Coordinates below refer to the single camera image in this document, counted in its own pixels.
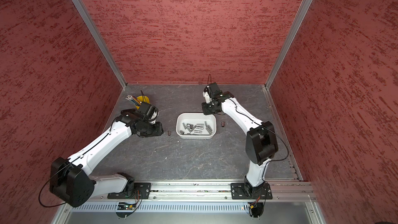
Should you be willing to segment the white plastic storage box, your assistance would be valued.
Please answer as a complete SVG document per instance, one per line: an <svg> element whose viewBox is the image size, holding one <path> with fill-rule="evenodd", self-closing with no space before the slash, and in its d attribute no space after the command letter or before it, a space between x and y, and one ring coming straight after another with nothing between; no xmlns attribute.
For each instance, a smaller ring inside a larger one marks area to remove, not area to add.
<svg viewBox="0 0 398 224"><path fill-rule="evenodd" d="M182 139L212 139L217 132L217 120L203 113L182 113L177 118L176 132Z"/></svg>

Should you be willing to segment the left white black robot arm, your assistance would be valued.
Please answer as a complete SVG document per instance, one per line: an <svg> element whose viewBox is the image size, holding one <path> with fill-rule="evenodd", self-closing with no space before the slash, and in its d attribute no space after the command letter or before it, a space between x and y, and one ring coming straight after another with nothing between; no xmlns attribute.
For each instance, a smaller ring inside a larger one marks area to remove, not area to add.
<svg viewBox="0 0 398 224"><path fill-rule="evenodd" d="M159 110L150 105L123 110L111 126L97 139L67 159L59 157L51 164L49 191L72 207L90 198L116 194L134 197L134 179L126 174L92 176L96 166L120 143L136 135L140 138L161 136L164 131L157 121Z"/></svg>

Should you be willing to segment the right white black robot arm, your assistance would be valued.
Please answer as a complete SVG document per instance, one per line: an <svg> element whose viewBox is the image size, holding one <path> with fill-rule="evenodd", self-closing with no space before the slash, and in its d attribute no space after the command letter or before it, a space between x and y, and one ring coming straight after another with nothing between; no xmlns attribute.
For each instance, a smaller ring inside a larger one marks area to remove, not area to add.
<svg viewBox="0 0 398 224"><path fill-rule="evenodd" d="M223 112L228 115L246 134L245 151L250 160L246 182L259 187L265 182L268 164L278 152L277 137L270 122L263 122L248 112L238 100L226 93L210 94L203 92L205 102L202 110L205 115Z"/></svg>

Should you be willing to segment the yellow pencil cup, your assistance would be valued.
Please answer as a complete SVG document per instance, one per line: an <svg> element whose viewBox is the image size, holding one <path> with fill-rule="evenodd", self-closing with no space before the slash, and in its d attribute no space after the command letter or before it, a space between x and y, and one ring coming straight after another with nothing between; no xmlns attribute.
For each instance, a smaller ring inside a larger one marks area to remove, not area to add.
<svg viewBox="0 0 398 224"><path fill-rule="evenodd" d="M143 102L150 104L150 100L147 96L138 96L137 100L142 104Z"/></svg>

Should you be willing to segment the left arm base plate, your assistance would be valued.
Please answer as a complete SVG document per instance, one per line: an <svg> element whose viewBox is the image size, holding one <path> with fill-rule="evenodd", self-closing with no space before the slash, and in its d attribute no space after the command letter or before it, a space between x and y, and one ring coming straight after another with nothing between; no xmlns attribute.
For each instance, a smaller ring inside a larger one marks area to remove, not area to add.
<svg viewBox="0 0 398 224"><path fill-rule="evenodd" d="M119 193L109 193L108 199L144 199L149 198L151 192L151 183L129 183L125 189Z"/></svg>

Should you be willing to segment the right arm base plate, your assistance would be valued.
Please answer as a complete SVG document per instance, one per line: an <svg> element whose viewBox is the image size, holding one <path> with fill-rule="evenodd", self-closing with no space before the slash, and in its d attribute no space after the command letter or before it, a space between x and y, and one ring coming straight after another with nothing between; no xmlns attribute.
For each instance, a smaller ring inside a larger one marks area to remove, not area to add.
<svg viewBox="0 0 398 224"><path fill-rule="evenodd" d="M252 187L249 183L231 183L231 196L233 200L272 200L271 187L267 182L260 186Z"/></svg>

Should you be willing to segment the aluminium front rail frame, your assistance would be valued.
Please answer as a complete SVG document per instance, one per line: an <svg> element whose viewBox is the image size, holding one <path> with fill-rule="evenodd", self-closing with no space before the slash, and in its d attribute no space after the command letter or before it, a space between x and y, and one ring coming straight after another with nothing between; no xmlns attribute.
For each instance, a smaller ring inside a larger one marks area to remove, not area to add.
<svg viewBox="0 0 398 224"><path fill-rule="evenodd" d="M233 200L231 183L237 180L165 180L148 181L151 192L144 199L108 199L101 195L89 199L79 207L61 206L54 224L65 224L72 213L113 213L126 219L134 213L247 213L254 218L264 212L269 202L303 202L310 221L324 224L325 219L310 182L299 180L268 180L272 200Z"/></svg>

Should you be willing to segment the right aluminium corner post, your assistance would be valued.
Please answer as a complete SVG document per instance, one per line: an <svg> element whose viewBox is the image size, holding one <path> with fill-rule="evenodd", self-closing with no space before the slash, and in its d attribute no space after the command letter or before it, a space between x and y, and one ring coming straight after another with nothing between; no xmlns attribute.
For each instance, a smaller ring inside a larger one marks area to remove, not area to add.
<svg viewBox="0 0 398 224"><path fill-rule="evenodd" d="M289 29L289 32L286 36L286 39L285 39L285 41L282 45L282 48L279 52L279 55L275 61L275 64L274 64L271 72L270 72L270 75L268 76L268 79L265 83L265 88L267 90L269 90L271 88L272 83L275 80L276 75L282 66L282 63L290 49L290 46L292 45L292 43L295 39L295 36L297 35L297 33L301 27L301 24L310 8L312 2L313 2L313 0L302 0L301 1L300 6L299 6L297 13L294 17L294 20L292 22L292 25Z"/></svg>

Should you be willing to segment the aluminium corner post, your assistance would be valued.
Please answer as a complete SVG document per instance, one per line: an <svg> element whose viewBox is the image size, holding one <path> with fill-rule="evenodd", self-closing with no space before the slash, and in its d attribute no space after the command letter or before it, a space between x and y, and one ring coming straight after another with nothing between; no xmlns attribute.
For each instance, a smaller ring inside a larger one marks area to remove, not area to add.
<svg viewBox="0 0 398 224"><path fill-rule="evenodd" d="M313 2L313 0L302 0L301 1L300 6L299 6L297 13L294 17L294 20L292 22L292 25L289 29L289 32L286 36L286 39L285 39L285 41L282 45L282 48L279 52L279 55L275 61L275 64L274 64L271 72L270 72L270 75L268 76L268 79L265 83L265 88L267 90L269 90L271 88L272 83L275 80L276 75L282 66L282 63L290 49L290 46L292 45L292 43L295 39L295 36L297 35L297 33L301 27L301 24L310 8L312 2Z"/></svg>
<svg viewBox="0 0 398 224"><path fill-rule="evenodd" d="M99 47L102 55L106 59L108 65L110 66L113 74L116 76L118 82L120 83L122 89L124 90L127 86L127 82L120 71L118 65L116 64L109 48L106 45L103 37L100 34L100 31L96 27L93 19L90 16L83 0L72 0L75 8L77 9L78 13L80 14L82 20L84 21L85 25L87 26L89 32L91 33L92 37L94 38L97 46Z"/></svg>

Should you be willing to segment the left aluminium corner post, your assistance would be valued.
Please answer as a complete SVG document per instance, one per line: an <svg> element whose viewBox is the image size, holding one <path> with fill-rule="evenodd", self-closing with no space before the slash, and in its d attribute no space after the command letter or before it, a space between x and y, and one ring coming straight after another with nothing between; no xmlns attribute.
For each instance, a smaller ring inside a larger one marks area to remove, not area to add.
<svg viewBox="0 0 398 224"><path fill-rule="evenodd" d="M87 26L89 32L91 33L92 37L94 38L97 46L99 47L102 55L106 59L108 65L110 66L113 74L116 76L118 82L120 83L122 89L124 90L127 86L127 82L120 71L118 65L116 64L109 48L106 45L103 37L100 34L100 31L96 27L93 19L90 16L83 0L72 0L75 8L77 9L78 13L80 14L82 20L84 21L85 25Z"/></svg>

